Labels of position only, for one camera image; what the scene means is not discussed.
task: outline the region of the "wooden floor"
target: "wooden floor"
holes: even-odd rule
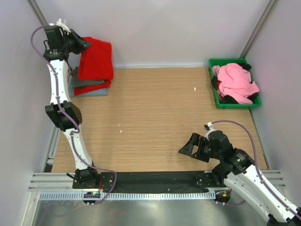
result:
[[[266,169],[261,146],[248,110],[215,108],[207,68],[119,69],[106,97],[74,97],[83,115],[82,132],[95,166],[115,171],[211,170],[209,163],[178,153],[203,125],[234,120],[255,139],[258,163]],[[253,157],[246,132],[219,123],[234,147]],[[69,144],[60,136],[52,172],[74,172]]]

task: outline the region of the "white cable tray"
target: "white cable tray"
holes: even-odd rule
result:
[[[41,192],[39,200],[55,201],[55,200],[99,200],[106,193],[101,193],[100,198],[84,198],[87,191],[72,192]],[[215,191],[208,193],[190,193],[190,194],[124,194],[112,193],[106,200],[108,201],[133,201],[133,200],[194,200],[194,199],[215,199]]]

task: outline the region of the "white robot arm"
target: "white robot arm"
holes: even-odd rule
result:
[[[95,168],[91,168],[93,161],[89,156],[82,132],[82,116],[78,107],[70,100],[68,91],[68,57],[69,53],[79,54],[91,43],[78,36],[69,29],[61,19],[57,24],[44,27],[49,49],[45,50],[44,58],[49,62],[51,76],[50,105],[45,111],[56,127],[63,131],[70,144],[76,165],[74,181],[80,185],[95,187],[99,184],[99,175]]]
[[[268,226],[301,226],[301,208],[288,201],[265,178],[254,160],[245,151],[233,148],[227,136],[215,130],[212,123],[205,125],[205,129],[204,137],[192,134],[179,153],[205,162],[210,158],[220,160],[212,170],[216,183],[237,192],[259,212]],[[198,151],[192,153],[194,145],[198,146]]]

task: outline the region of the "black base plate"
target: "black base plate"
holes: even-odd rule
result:
[[[113,173],[101,173],[103,191],[108,192],[114,181]],[[74,189],[87,189],[74,182]],[[207,192],[209,187],[220,187],[212,179],[211,172],[118,172],[115,193],[162,194],[162,193],[200,193]]]

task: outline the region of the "pink cloth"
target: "pink cloth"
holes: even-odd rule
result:
[[[235,63],[225,66],[213,67],[217,80],[221,81],[218,89],[221,96],[229,95],[233,97],[239,104],[253,104],[248,99],[254,93],[259,92],[259,88],[255,82],[251,84],[251,74]]]

